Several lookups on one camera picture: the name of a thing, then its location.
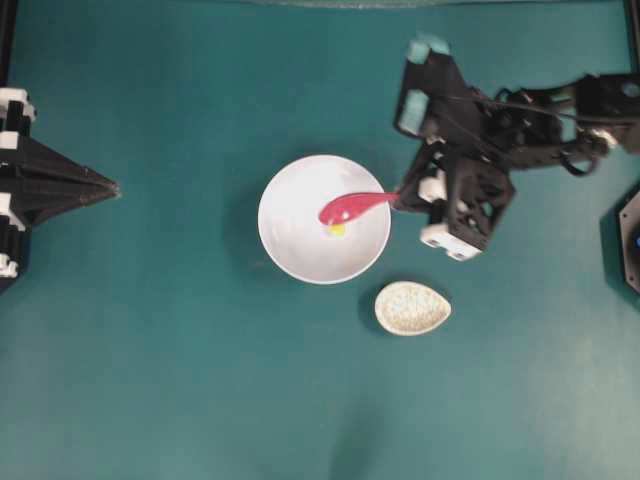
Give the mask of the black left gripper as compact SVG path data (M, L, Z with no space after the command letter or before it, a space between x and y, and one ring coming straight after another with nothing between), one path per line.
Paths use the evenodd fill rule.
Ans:
M116 182L29 137L36 119L26 90L1 88L1 293L27 271L31 229L120 195ZM24 172L67 180L25 180Z

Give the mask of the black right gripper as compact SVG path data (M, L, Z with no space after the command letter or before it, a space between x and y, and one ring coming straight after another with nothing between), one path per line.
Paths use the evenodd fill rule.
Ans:
M478 141L424 142L398 189L392 208L426 213L423 243L469 260L484 252L516 190L512 172L557 166L562 161L565 107L552 90L476 91L488 117Z

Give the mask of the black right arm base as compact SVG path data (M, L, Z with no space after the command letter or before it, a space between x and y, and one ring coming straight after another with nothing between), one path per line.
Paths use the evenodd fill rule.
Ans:
M605 280L639 307L639 183L632 185L600 220Z

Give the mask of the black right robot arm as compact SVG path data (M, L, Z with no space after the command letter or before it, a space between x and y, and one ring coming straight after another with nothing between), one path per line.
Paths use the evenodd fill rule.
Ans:
M513 200L514 171L560 166L582 177L612 149L639 151L639 78L586 75L488 97L462 80L401 92L396 128L420 139L392 206L427 216L420 239L457 260L482 253Z

